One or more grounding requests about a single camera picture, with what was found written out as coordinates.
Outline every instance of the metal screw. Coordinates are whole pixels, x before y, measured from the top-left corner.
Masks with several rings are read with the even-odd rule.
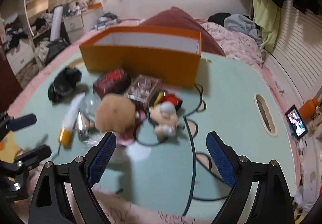
[[[77,162],[77,163],[80,163],[80,162],[82,162],[84,160],[84,157],[82,157],[82,156],[78,156],[77,158],[75,158],[75,161]]]
[[[14,186],[14,188],[15,188],[16,190],[20,190],[20,189],[21,189],[21,186],[20,186],[20,184],[19,184],[19,183],[15,183],[15,184],[13,184],[13,186]]]
[[[274,166],[274,167],[277,167],[279,165],[279,163],[276,161],[276,160],[272,160],[271,161],[271,164]]]
[[[45,163],[45,168],[50,168],[51,166],[52,166],[52,162],[51,161],[47,161],[46,163]]]
[[[248,158],[246,156],[239,156],[239,160],[241,162],[247,162],[248,161]]]

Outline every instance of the blue gripper pad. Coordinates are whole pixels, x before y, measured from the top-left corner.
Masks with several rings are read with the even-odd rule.
[[[9,122],[7,125],[7,130],[9,131],[19,131],[37,122],[36,115],[31,113],[20,118],[16,118]]]
[[[237,182],[234,167],[211,133],[207,135],[206,146],[223,181],[229,186],[234,187]]]
[[[93,187],[94,184],[99,183],[115,148],[116,137],[111,133],[88,167],[87,183],[89,187]]]

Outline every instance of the phone screen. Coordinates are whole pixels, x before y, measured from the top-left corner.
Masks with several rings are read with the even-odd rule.
[[[289,119],[290,125],[293,127],[297,138],[303,137],[307,132],[307,128],[295,107],[292,107],[287,113],[287,118]]]

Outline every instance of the light green tabletop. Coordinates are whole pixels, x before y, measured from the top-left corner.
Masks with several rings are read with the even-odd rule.
[[[47,98],[47,90],[59,71],[79,57],[80,53],[77,53],[67,60],[30,98],[22,114],[33,112],[38,121],[35,126],[14,134],[17,145],[34,148],[48,134],[46,144],[51,147],[53,155],[57,152],[58,131],[69,104],[53,106]],[[277,160],[293,194],[296,190],[295,169],[287,131],[264,81],[244,63],[209,53],[202,53],[202,58],[196,87],[181,89],[177,93],[183,99],[180,121],[186,124],[186,128],[178,132],[176,138],[159,144],[152,125],[144,121],[137,133],[138,142],[123,150],[117,148],[115,152],[115,156],[125,156],[126,159],[110,162],[99,184],[109,191],[121,190],[120,196],[141,207],[213,219],[230,191],[229,186],[215,177],[220,175],[214,165],[210,172],[201,163],[200,156],[206,160],[209,157],[206,136],[215,131],[238,155],[246,155],[261,163]],[[82,72],[82,83],[89,86],[98,77],[98,74],[89,74],[85,67]],[[265,98],[276,124],[276,137],[265,131],[254,94]],[[88,150],[88,145],[75,134],[72,148],[62,149],[54,163],[69,163]],[[241,221],[247,219],[256,189],[254,183]]]

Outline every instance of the smartphone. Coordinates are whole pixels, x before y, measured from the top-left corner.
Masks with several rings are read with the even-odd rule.
[[[285,115],[298,140],[308,133],[308,129],[295,105],[293,105]]]

